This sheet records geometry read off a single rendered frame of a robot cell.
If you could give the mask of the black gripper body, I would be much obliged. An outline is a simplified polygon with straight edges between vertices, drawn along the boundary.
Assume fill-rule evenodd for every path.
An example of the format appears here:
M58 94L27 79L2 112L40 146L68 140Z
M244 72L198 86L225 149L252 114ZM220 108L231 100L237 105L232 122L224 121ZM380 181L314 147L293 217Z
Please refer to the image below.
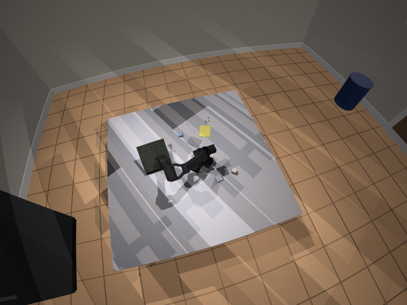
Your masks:
M193 169L191 169L193 172L198 173L200 171L200 167L201 167L201 163L200 162L198 165L196 165Z

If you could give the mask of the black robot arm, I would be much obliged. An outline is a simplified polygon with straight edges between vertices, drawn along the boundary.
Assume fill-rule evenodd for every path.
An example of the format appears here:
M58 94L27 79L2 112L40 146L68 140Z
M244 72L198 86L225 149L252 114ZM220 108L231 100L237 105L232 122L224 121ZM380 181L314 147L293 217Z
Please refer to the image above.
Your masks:
M204 165L205 167L210 168L213 164L213 158L209 155L213 153L216 153L216 147L214 144L194 150L193 154L195 157L183 164L170 164L169 158L164 155L155 157L155 160L158 168L164 170L167 181L173 182L179 180L184 174L189 173L190 170L200 162L202 162L202 166ZM179 176L177 176L174 166L182 168L183 172Z

